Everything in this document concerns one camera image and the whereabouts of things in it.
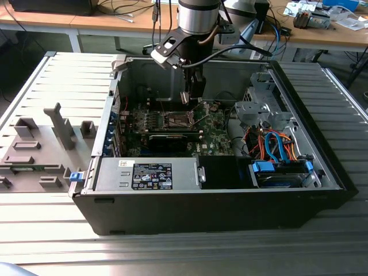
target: green circuit board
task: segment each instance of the green circuit board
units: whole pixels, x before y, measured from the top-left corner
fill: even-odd
[[[188,111],[151,110],[142,103],[133,106],[124,117],[123,143],[128,157],[157,156],[148,144],[150,135],[174,135],[188,137],[186,149],[165,156],[192,157],[196,155],[233,155],[224,128],[224,109],[218,103],[201,103]]]

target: power cable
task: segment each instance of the power cable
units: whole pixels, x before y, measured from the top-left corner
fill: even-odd
[[[5,0],[2,0],[2,3],[4,5],[4,8],[6,10],[6,12],[8,13],[8,15],[11,16],[11,18],[19,25],[19,27],[21,27],[26,33],[28,33],[28,31],[18,22],[18,20],[16,20],[16,18],[10,13],[10,11],[7,9]],[[33,37],[30,36],[32,38],[32,40],[46,53],[46,50],[44,49],[44,47],[41,46],[41,44]]]
[[[227,20],[229,21],[229,23],[230,23],[230,24],[232,24],[232,20],[231,20],[231,18],[230,18],[230,15],[229,15],[229,13],[228,13],[227,8],[225,7],[224,0],[220,0],[220,1],[221,1],[221,4],[222,4],[223,8],[224,8],[224,13],[225,13],[225,15],[226,15]],[[256,46],[252,45],[249,41],[247,41],[247,40],[246,40],[244,37],[242,37],[242,36],[240,36],[240,40],[241,40],[245,45],[250,46],[249,48],[242,48],[242,49],[249,49],[249,50],[256,51],[256,52],[258,52],[258,53],[261,53],[261,52],[268,52],[268,51],[265,51],[264,49],[261,49],[261,48],[258,48],[258,47],[256,47]]]
[[[224,49],[221,49],[221,50],[217,51],[216,53],[213,53],[212,55],[206,57],[205,59],[201,60],[200,62],[196,62],[196,63],[193,63],[193,64],[187,64],[187,65],[185,65],[185,64],[178,64],[178,67],[180,67],[182,69],[193,68],[193,67],[202,65],[202,64],[210,61],[211,59],[214,59],[216,56],[219,56],[222,53],[227,52],[227,51],[230,51],[230,50],[233,50],[233,49],[252,49],[252,50],[254,50],[252,48],[252,45],[232,45],[232,46],[226,47]],[[269,51],[266,51],[266,50],[263,50],[263,49],[259,49],[259,50],[262,50],[262,51],[259,52],[262,55],[272,56],[272,53],[270,53]]]

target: black computer case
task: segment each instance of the black computer case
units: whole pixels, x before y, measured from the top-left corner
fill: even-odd
[[[90,16],[98,0],[9,0],[16,12],[67,13]]]

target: warning label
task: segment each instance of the warning label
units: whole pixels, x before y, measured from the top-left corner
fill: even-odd
[[[171,164],[134,164],[133,190],[172,190]]]

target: black cable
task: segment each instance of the black cable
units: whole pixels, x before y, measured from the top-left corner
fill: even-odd
[[[364,50],[364,52],[363,52],[363,54],[362,54],[361,58],[357,61],[356,66],[358,66],[359,62],[361,62],[361,60],[363,59],[363,57],[364,57],[365,53],[367,52],[367,50],[368,50],[368,45],[367,45],[367,47],[365,48],[365,50]]]
[[[0,93],[1,93],[1,96],[4,98],[5,101],[10,102],[10,103],[12,102],[12,101],[9,101],[7,98],[5,98],[5,95],[4,95],[3,91],[1,90],[1,88],[0,88]]]
[[[234,108],[235,108],[235,105],[233,105],[232,108],[230,109],[229,116],[225,122],[225,130],[226,130],[228,137],[229,137],[229,132],[228,132],[229,121],[230,121],[231,113],[234,110]]]
[[[351,56],[348,55],[347,52],[344,51],[344,54],[354,63],[356,63],[357,61],[355,61],[354,59],[351,58]]]
[[[28,33],[28,31],[18,22],[18,20],[16,20],[16,18],[7,9],[7,6],[5,4],[5,0],[2,0],[2,3],[4,5],[4,8],[5,8],[6,12],[11,16],[11,18],[19,25],[19,27],[21,27],[26,33]],[[46,53],[46,50],[44,49],[44,47],[42,47],[41,44],[33,36],[31,36],[31,38]]]
[[[124,14],[129,14],[129,13],[135,13],[135,12],[138,12],[139,10],[144,10],[144,9],[150,9],[151,7],[155,6],[155,4],[153,5],[149,5],[147,7],[140,7],[139,9],[136,9],[136,10],[131,10],[131,11],[127,11],[126,13],[115,13],[115,14],[111,14],[111,13],[105,13],[103,10],[101,10],[99,8],[99,6],[97,6],[97,10],[100,12],[100,13],[103,13],[103,14],[106,14],[107,16],[123,16]]]
[[[222,4],[222,6],[223,6],[223,8],[224,8],[224,13],[225,13],[225,15],[226,15],[226,18],[227,18],[227,20],[229,21],[229,23],[230,24],[232,24],[232,20],[231,20],[231,18],[230,18],[230,15],[229,15],[229,13],[228,13],[228,10],[227,10],[227,8],[225,7],[225,3],[224,3],[224,0],[220,0],[221,1],[221,4]],[[259,51],[264,51],[263,49],[261,49],[261,48],[258,48],[258,47],[256,47],[256,46],[253,46],[252,44],[250,44],[250,42],[249,41],[247,41],[244,37],[242,37],[242,36],[240,36],[240,40],[245,44],[245,45],[249,45],[249,46],[251,46],[252,48],[249,48],[249,49],[251,49],[251,50],[253,50],[253,51],[256,51],[256,52],[259,52]]]
[[[154,27],[153,27],[153,30],[152,30],[152,50],[155,49],[155,28],[156,28],[156,22],[154,22]]]
[[[159,5],[159,42],[161,42],[161,0],[156,1],[158,1]]]
[[[243,138],[242,136],[236,136],[233,139],[231,139],[230,142],[233,142],[235,139],[242,139],[242,138]]]
[[[202,64],[210,61],[211,59],[215,58],[216,56],[219,56],[222,53],[233,50],[233,49],[249,49],[249,50],[257,51],[257,52],[259,52],[259,53],[261,53],[262,55],[265,55],[265,56],[272,56],[272,53],[270,53],[269,51],[266,51],[266,50],[263,50],[263,49],[260,49],[260,48],[257,48],[257,49],[254,49],[254,48],[257,48],[257,47],[252,47],[252,45],[232,45],[232,46],[226,47],[222,50],[219,50],[216,53],[213,53],[212,55],[206,57],[205,59],[201,60],[200,62],[196,62],[196,63],[193,63],[193,64],[187,64],[187,65],[178,64],[178,67],[180,67],[182,69],[193,68],[193,67],[202,65]]]
[[[232,20],[230,18],[230,15],[228,13],[228,10],[225,7],[225,1],[224,0],[220,0],[220,1],[221,1],[221,4],[222,4],[223,8],[224,8],[224,13],[226,15],[227,20],[229,21],[230,24],[232,24]]]
[[[170,33],[171,31],[171,28],[173,27],[173,14],[172,14],[172,11],[171,11],[171,0],[168,0],[168,9],[169,9],[169,13],[170,13],[170,27],[168,28],[168,33]]]
[[[226,90],[223,90],[223,91],[220,91],[218,92],[214,97],[213,97],[213,100],[216,100],[217,96],[220,95],[221,93],[226,93],[228,95],[230,95],[235,101],[237,101],[238,99],[234,96],[234,94],[232,94],[231,92],[229,91],[226,91]]]
[[[361,62],[361,60],[363,59],[363,57],[364,57],[364,55],[365,55],[365,53],[367,52],[367,50],[368,50],[368,45],[367,45],[367,47],[365,48],[365,50],[364,50],[364,52],[363,52],[363,54],[362,54],[362,56],[359,58],[359,60],[355,63],[355,66],[354,66],[354,68],[351,70],[351,72],[350,72],[350,75],[349,75],[349,77],[348,77],[348,81],[347,81],[347,84],[346,84],[346,88],[349,88],[350,86],[351,86],[351,84],[354,82],[354,80],[355,80],[355,78],[357,77],[357,76],[355,76],[355,77],[353,77],[353,75],[355,74],[355,69],[358,67],[358,65],[359,65],[359,63]]]
[[[140,2],[140,0],[137,0],[137,1],[136,1],[135,3],[133,3],[133,4],[121,5],[121,6],[118,6],[118,7],[113,7],[113,6],[112,6],[112,9],[113,9],[113,12],[114,12],[114,13],[116,13],[116,11],[117,11],[118,9],[121,9],[122,7],[132,7],[132,6],[137,5],[139,2]]]
[[[350,74],[349,79],[347,80],[346,88],[349,88],[355,79],[359,76],[359,74],[363,71],[363,69],[368,65],[368,59],[366,59],[362,65],[359,66],[358,69],[355,70],[352,74]]]

